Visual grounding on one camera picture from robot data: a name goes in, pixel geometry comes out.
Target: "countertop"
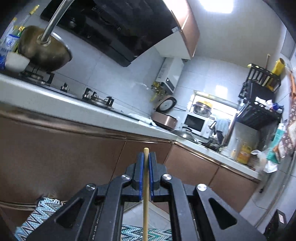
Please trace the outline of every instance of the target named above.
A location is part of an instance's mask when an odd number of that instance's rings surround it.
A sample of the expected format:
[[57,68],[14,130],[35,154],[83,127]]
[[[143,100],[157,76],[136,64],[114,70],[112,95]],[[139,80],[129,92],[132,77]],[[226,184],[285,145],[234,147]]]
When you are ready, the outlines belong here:
[[0,102],[65,120],[139,135],[177,141],[195,151],[260,180],[260,175],[236,161],[163,128],[93,106],[60,93],[0,74]]

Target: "white microwave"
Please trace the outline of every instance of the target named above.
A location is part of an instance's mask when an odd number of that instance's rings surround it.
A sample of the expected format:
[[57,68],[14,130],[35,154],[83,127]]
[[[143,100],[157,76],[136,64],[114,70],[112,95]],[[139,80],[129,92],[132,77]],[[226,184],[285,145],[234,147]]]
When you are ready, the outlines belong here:
[[204,138],[209,138],[212,132],[210,126],[214,123],[214,120],[210,118],[187,111],[180,121],[182,126],[187,126],[192,129],[193,134],[203,136]]

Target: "black range hood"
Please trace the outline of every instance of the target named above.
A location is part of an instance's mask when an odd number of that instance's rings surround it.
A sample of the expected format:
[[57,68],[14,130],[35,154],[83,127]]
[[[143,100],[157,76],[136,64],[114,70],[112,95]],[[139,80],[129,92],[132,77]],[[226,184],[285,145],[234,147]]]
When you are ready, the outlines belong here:
[[[61,2],[52,0],[41,18],[49,21]],[[177,22],[162,0],[75,0],[58,26],[127,67]]]

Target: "metal screw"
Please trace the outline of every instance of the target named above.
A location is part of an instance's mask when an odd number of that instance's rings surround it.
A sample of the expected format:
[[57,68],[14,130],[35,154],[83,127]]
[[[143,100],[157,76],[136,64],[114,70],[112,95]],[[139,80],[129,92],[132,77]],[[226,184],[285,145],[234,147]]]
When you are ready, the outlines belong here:
[[127,175],[127,174],[123,174],[123,175],[121,176],[121,178],[122,178],[123,180],[130,180],[130,179],[131,179],[131,177],[130,177],[129,175]]
[[92,183],[89,183],[86,185],[86,189],[88,191],[92,191],[92,190],[95,190],[96,189],[96,185],[92,184]]
[[168,181],[172,179],[172,176],[170,174],[163,174],[162,178]]
[[205,184],[198,184],[197,189],[203,192],[207,189],[207,186]]

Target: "floor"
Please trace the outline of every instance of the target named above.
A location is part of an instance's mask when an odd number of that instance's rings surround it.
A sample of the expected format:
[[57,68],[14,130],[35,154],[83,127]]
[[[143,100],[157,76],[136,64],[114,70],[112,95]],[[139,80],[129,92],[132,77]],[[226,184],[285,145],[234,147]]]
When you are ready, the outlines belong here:
[[[151,202],[148,205],[150,229],[171,229],[170,216]],[[143,203],[129,208],[123,214],[122,224],[143,227]]]

